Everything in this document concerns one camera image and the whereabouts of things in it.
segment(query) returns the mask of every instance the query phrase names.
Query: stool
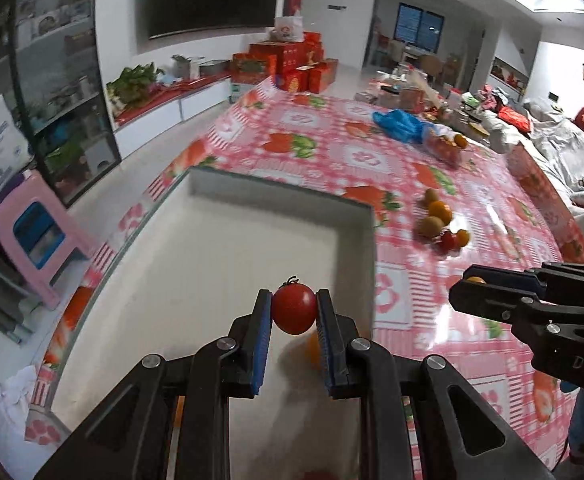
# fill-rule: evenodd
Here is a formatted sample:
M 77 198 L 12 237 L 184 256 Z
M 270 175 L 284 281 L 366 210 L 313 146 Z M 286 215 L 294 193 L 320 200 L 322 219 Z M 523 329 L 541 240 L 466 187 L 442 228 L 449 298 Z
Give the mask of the stool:
M 89 258 L 94 246 L 41 174 L 36 170 L 27 173 L 23 183 L 0 203 L 0 244 L 46 306 L 53 310 L 60 301 L 51 285 L 54 276 L 75 249 Z M 41 252 L 42 242 L 46 242 L 46 248 Z

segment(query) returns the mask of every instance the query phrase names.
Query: metal screw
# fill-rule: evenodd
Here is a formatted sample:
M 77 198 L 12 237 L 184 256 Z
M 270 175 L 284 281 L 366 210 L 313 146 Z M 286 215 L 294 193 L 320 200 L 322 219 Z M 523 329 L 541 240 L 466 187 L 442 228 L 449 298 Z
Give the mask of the metal screw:
M 156 368 L 161 364 L 161 356 L 156 354 L 147 354 L 140 362 L 145 368 Z
M 442 370 L 446 367 L 446 360 L 440 355 L 431 355 L 427 358 L 427 366 L 433 370 Z
M 236 341 L 231 337 L 221 337 L 216 342 L 216 347 L 221 350 L 231 350 L 236 346 Z
M 352 348 L 360 351 L 370 350 L 370 347 L 372 346 L 370 341 L 364 337 L 357 337 L 356 339 L 352 339 L 352 343 L 350 344 L 352 345 Z

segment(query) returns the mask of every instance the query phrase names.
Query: glass door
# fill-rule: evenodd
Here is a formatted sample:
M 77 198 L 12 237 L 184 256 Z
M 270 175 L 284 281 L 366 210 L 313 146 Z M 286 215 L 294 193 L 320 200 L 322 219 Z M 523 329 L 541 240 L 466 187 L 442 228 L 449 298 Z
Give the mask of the glass door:
M 120 161 L 102 95 L 94 0 L 16 0 L 15 91 L 24 132 L 67 205 Z

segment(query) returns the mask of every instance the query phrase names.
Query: stack of boxes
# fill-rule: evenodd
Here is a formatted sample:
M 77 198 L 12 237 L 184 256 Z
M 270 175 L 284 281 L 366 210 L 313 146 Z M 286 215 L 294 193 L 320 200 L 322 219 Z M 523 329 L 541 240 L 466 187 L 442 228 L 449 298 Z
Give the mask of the stack of boxes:
M 249 45 L 248 53 L 234 54 L 232 97 L 238 98 L 269 76 L 288 92 L 320 93 L 334 82 L 339 61 L 323 60 L 325 51 L 318 32 L 305 32 L 298 43 L 262 41 Z

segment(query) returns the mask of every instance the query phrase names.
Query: black cable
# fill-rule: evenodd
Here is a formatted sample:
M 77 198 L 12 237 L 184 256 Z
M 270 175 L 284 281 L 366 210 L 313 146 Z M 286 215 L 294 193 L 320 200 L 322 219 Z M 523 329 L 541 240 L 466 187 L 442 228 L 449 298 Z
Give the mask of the black cable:
M 565 452 L 568 449 L 568 439 L 565 439 L 565 444 L 563 444 L 563 451 L 561 452 L 561 456 L 559 457 L 559 460 L 556 461 L 556 464 L 554 465 L 554 467 L 552 468 L 552 473 L 554 472 L 554 470 L 559 467 L 559 464 L 561 463 L 561 460 L 563 460 L 563 455 L 565 454 Z

